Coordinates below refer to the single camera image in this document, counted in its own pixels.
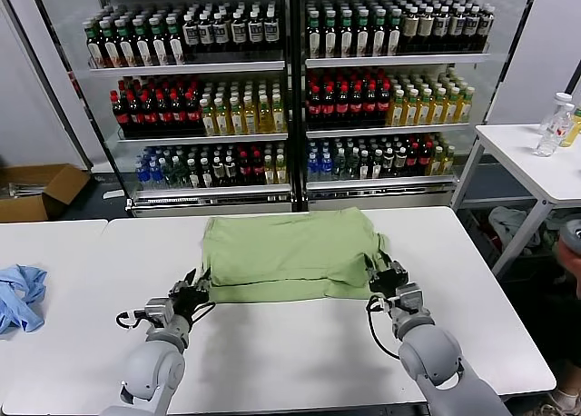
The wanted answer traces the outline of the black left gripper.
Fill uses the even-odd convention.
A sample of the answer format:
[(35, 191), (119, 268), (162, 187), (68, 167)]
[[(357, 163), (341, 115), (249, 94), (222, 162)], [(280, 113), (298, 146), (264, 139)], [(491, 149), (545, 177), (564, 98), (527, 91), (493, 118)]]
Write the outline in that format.
[(198, 306), (207, 302), (207, 292), (212, 287), (211, 276), (205, 273), (193, 287), (195, 276), (196, 269), (192, 269), (174, 285), (174, 290), (170, 292), (174, 314), (193, 316)]

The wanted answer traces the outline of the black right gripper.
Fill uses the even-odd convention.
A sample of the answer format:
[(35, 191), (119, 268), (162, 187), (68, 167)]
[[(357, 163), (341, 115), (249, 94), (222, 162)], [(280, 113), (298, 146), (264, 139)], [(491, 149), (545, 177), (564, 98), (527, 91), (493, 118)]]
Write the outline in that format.
[(379, 252), (379, 269), (371, 256), (365, 255), (365, 266), (369, 277), (369, 289), (373, 293), (395, 293), (396, 290), (409, 282), (407, 270), (398, 261)]

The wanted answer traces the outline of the person's hand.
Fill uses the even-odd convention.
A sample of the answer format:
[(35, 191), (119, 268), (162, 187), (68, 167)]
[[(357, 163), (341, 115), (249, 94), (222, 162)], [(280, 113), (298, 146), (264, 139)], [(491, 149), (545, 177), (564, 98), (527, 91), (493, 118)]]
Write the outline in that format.
[(581, 258), (580, 255), (569, 248), (562, 240), (557, 243), (557, 259), (559, 263), (573, 275), (576, 280), (576, 297), (580, 298), (581, 285)]

